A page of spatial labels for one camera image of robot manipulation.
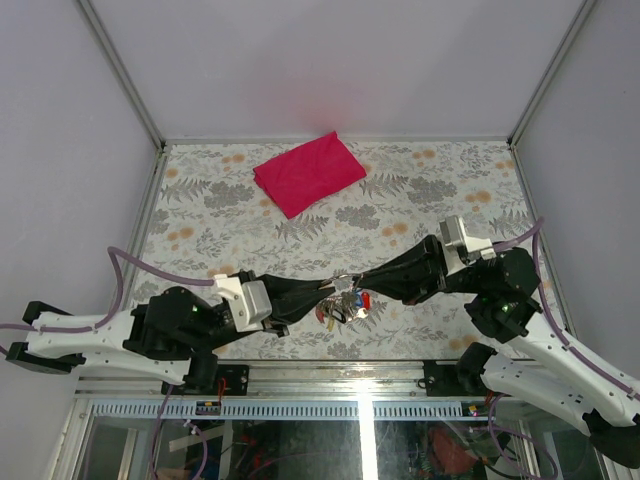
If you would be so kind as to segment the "large metal keyring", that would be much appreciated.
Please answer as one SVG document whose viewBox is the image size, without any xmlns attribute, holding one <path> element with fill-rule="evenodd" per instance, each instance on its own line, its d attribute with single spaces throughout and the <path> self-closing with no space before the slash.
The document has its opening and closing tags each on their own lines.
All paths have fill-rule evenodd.
<svg viewBox="0 0 640 480">
<path fill-rule="evenodd" d="M 345 293 L 356 293 L 363 278 L 362 273 L 342 273 L 327 278 L 321 282 L 321 290 L 329 290 L 330 297 L 340 296 Z"/>
</svg>

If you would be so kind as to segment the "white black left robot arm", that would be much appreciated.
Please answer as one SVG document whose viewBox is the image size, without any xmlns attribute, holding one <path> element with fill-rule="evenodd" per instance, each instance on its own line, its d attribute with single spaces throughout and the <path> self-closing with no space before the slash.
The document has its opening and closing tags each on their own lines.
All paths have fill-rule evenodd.
<svg viewBox="0 0 640 480">
<path fill-rule="evenodd" d="M 26 370 L 69 374 L 76 368 L 116 369 L 153 377 L 187 395 L 219 389 L 217 349 L 259 332 L 283 337 L 333 295 L 327 280 L 296 280 L 253 272 L 206 282 L 211 305 L 184 286 L 171 287 L 132 309 L 72 316 L 40 301 L 28 304 L 24 341 L 5 359 Z"/>
</svg>

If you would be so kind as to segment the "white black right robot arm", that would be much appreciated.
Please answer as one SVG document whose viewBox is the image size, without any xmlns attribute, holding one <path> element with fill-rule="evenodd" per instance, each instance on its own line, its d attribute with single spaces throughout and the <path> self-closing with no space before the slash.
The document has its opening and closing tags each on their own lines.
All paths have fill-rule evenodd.
<svg viewBox="0 0 640 480">
<path fill-rule="evenodd" d="M 467 394 L 484 388 L 542 409 L 573 426 L 610 460 L 639 466 L 639 381 L 602 359 L 555 322 L 534 298 L 541 284 L 527 250 L 465 234 L 429 235 L 357 285 L 405 305 L 436 294 L 465 293 L 464 309 L 484 336 L 545 367 L 518 367 L 494 349 L 472 344 L 456 369 Z"/>
</svg>

